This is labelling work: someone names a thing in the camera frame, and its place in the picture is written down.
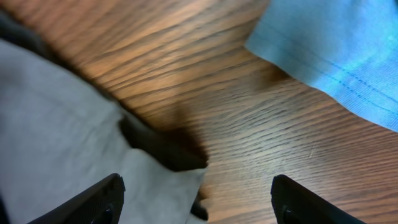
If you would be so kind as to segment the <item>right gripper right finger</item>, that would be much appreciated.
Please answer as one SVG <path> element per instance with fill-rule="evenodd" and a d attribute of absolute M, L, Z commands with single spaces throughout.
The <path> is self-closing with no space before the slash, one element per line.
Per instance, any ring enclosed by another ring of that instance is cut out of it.
<path fill-rule="evenodd" d="M 365 224 L 286 175 L 273 178 L 271 202 L 278 224 Z"/>

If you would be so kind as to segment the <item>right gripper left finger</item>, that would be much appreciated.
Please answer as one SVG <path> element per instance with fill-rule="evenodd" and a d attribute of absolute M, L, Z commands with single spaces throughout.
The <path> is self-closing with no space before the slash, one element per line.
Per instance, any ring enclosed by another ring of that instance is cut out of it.
<path fill-rule="evenodd" d="M 118 224 L 125 190 L 113 173 L 29 224 Z"/>

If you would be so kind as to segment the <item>grey cotton shorts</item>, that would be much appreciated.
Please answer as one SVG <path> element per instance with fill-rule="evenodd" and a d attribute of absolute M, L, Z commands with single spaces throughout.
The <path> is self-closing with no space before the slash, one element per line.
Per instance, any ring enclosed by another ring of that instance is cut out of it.
<path fill-rule="evenodd" d="M 1 222 L 39 222 L 117 174 L 67 223 L 206 223 L 207 163 L 188 139 L 151 127 L 88 83 L 34 31 L 1 13 Z"/>

